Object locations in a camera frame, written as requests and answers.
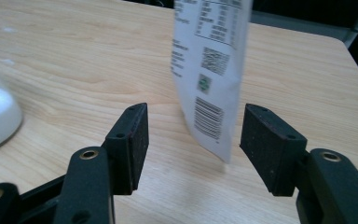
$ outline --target table surface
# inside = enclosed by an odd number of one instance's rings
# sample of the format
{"label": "table surface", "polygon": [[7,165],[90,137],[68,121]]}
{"label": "table surface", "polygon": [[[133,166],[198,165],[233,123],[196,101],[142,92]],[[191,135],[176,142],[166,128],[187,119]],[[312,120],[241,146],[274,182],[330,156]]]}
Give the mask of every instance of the table surface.
{"label": "table surface", "polygon": [[115,197],[118,223],[298,223],[239,148],[246,103],[274,111],[358,168],[358,68],[336,39],[250,25],[231,164],[185,126],[170,70],[173,11],[108,0],[0,0],[0,73],[24,114],[0,147],[0,182],[21,193],[66,173],[123,110],[147,102],[140,186]]}

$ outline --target label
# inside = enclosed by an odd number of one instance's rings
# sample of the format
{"label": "label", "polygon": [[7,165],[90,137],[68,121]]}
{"label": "label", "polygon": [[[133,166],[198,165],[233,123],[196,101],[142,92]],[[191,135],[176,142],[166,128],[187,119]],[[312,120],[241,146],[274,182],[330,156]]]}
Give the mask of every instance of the label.
{"label": "label", "polygon": [[230,161],[251,0],[175,0],[172,74],[197,141]]}

